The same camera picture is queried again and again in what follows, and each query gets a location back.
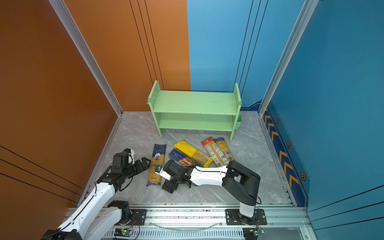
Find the Ankara spaghetti bag blue yellow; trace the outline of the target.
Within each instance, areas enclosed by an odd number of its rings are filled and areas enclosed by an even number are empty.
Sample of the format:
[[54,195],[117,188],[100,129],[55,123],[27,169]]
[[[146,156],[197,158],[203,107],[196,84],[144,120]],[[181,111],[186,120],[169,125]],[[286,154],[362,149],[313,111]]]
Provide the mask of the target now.
[[167,148],[167,145],[159,145],[159,144],[154,145],[147,186],[161,185],[162,177],[158,175],[155,172],[155,170],[157,169],[157,167],[162,168],[164,166],[166,148]]

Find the blue Barilla spaghetti box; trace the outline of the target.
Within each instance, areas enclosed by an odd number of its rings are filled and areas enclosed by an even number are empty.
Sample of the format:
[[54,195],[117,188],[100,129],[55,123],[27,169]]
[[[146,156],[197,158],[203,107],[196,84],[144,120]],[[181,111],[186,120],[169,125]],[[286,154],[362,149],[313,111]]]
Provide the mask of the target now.
[[177,148],[174,148],[170,153],[169,153],[169,158],[182,166],[195,166],[195,162],[188,157],[186,154],[178,150]]

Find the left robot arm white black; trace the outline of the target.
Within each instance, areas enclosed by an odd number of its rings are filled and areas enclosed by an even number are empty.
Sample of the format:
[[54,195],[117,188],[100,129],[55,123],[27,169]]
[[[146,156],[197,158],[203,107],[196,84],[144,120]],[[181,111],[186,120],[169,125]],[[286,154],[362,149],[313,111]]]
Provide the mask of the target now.
[[56,230],[48,230],[43,240],[100,240],[115,224],[134,224],[135,218],[127,201],[112,201],[103,215],[95,219],[116,192],[124,190],[127,179],[148,170],[151,160],[134,160],[134,151],[125,149],[95,182],[90,195]]

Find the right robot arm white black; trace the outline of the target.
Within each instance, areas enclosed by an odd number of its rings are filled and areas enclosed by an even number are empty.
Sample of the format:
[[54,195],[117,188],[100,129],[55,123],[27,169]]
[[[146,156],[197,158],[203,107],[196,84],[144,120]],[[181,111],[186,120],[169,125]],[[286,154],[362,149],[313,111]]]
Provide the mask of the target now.
[[255,221],[261,177],[236,161],[217,168],[185,167],[169,161],[163,167],[156,167],[155,173],[166,179],[162,189],[171,194],[179,185],[186,185],[188,188],[221,186],[240,202],[240,221],[246,225],[252,225]]

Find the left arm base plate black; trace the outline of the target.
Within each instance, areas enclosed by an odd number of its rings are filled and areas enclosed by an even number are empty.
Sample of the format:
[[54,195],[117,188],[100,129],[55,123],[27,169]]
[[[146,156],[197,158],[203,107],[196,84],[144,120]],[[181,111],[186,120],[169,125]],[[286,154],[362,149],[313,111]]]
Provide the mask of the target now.
[[146,221],[146,216],[146,209],[131,209],[127,216],[123,213],[122,219],[119,220],[115,226],[143,226]]

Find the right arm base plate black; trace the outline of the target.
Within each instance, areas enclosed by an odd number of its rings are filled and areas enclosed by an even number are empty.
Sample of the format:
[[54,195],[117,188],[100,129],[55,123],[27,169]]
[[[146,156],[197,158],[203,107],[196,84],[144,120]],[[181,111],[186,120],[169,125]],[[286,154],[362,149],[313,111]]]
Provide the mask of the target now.
[[239,209],[226,209],[226,222],[229,226],[234,225],[249,225],[249,226],[265,226],[267,218],[263,209],[256,208],[252,217],[247,217],[240,213]]

